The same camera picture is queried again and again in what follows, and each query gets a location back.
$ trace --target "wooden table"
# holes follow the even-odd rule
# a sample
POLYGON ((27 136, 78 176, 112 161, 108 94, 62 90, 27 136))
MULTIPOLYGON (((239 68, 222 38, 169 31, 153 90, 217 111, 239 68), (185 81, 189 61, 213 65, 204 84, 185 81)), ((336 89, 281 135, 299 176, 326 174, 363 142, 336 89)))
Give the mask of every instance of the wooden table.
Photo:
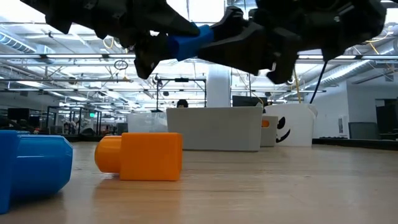
POLYGON ((398 152, 330 146, 184 152, 180 182, 121 182, 74 144, 55 197, 14 205, 0 223, 398 222, 398 152))

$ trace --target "black smiley face drawing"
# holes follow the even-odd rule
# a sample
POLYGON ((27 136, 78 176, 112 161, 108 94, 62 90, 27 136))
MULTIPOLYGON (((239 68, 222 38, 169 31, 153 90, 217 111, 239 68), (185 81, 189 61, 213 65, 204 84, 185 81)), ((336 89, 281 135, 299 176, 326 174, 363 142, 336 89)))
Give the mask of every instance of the black smiley face drawing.
MULTIPOLYGON (((285 127, 285 124, 286 124, 286 119, 285 119, 285 117, 282 117, 280 120, 279 120, 279 122, 278 122, 278 126, 277 126, 277 128, 278 128, 278 130, 281 130, 282 128, 284 128, 285 127)), ((290 135, 290 129, 287 131, 287 133, 286 134, 284 134, 282 137, 280 137, 280 138, 277 138, 276 139, 276 143, 280 143, 280 142, 282 142, 282 141, 285 141, 285 139, 287 139, 287 137, 290 135)))

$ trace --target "white storage bin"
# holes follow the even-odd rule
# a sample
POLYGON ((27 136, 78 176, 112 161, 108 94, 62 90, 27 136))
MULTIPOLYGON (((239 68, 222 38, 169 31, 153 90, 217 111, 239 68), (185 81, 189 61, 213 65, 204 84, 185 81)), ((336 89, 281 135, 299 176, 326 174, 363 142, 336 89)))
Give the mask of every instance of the white storage bin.
POLYGON ((313 124, 317 110, 308 104, 272 105, 266 115, 278 116, 277 146, 312 146, 313 124))
POLYGON ((130 133, 167 132, 166 113, 131 113, 127 116, 130 133))

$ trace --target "orange plastic block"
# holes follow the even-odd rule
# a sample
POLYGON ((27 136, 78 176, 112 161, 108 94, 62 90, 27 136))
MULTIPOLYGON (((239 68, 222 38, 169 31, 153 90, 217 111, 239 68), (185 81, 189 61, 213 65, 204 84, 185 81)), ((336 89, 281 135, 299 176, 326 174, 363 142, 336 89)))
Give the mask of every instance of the orange plastic block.
POLYGON ((261 127, 262 127, 262 128, 268 128, 268 127, 269 127, 269 121, 267 121, 267 120, 262 120, 262 121, 261 121, 261 127))
POLYGON ((97 145, 95 162, 101 172, 119 173, 121 180, 179 180, 182 135, 124 133, 106 136, 97 145))

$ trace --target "blue plastic block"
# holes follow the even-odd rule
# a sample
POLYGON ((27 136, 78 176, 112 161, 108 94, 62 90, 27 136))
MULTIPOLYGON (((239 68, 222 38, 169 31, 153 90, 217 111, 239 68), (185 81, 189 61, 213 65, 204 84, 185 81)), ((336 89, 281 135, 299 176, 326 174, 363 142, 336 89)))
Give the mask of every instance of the blue plastic block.
POLYGON ((210 29, 210 26, 201 26, 199 30, 200 35, 197 37, 169 36, 169 49, 174 58, 182 61, 194 57, 203 45, 214 41, 214 32, 210 29))
POLYGON ((62 136, 0 131, 0 214, 13 199, 48 197, 65 186, 73 149, 62 136))

